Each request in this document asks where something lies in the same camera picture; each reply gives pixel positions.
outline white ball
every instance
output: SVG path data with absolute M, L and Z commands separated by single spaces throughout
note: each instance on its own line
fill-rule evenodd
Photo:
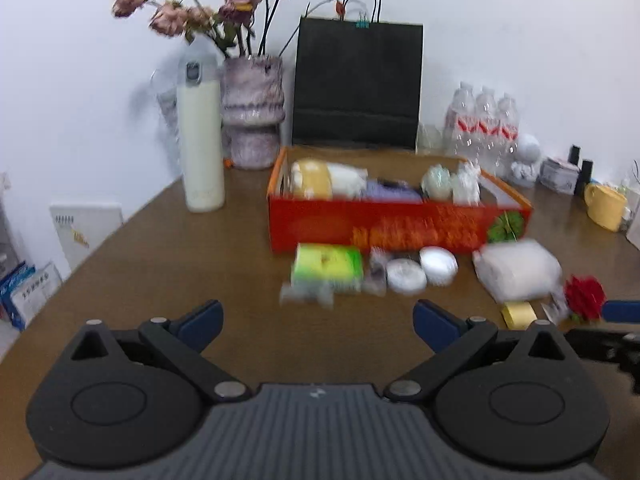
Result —
M 525 164 L 533 164 L 540 156 L 542 156 L 542 149 L 534 136 L 529 134 L 518 136 L 518 147 L 515 153 L 516 160 Z

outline cardboard box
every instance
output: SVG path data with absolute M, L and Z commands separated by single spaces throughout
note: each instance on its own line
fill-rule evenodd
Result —
M 419 186 L 435 164 L 455 172 L 461 159 L 417 155 L 396 150 L 336 150 L 285 146 L 273 168 L 267 198 L 271 249 L 294 251 L 298 243 L 417 251 L 440 246 L 469 253 L 488 241 L 520 238 L 533 208 L 516 190 L 482 172 L 481 205 L 451 202 L 375 202 L 373 200 L 303 200 L 290 193 L 289 167 L 300 158 L 315 158 L 366 168 L 370 178 L 405 180 Z

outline red box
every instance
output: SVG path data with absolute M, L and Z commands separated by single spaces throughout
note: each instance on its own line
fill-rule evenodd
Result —
M 418 186 L 430 166 L 457 171 L 461 159 L 395 150 L 334 150 L 286 146 L 271 173 L 267 198 L 271 249 L 293 251 L 299 243 L 417 251 L 440 246 L 469 253 L 488 241 L 515 240 L 524 234 L 533 208 L 516 190 L 482 172 L 481 205 L 451 202 L 375 202 L 304 200 L 289 187 L 289 167 L 301 158 L 366 168 L 370 178 L 405 180 Z

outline gray ribbed panel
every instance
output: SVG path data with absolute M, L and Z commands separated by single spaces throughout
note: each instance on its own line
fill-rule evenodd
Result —
M 170 455 L 116 472 L 45 464 L 33 480 L 604 480 L 585 464 L 559 473 L 503 472 L 449 449 L 421 410 L 368 384 L 267 384 L 218 406 Z

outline cup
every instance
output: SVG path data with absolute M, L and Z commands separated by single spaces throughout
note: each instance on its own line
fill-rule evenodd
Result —
M 626 207 L 626 197 L 607 186 L 589 184 L 584 189 L 589 218 L 609 231 L 618 231 Z

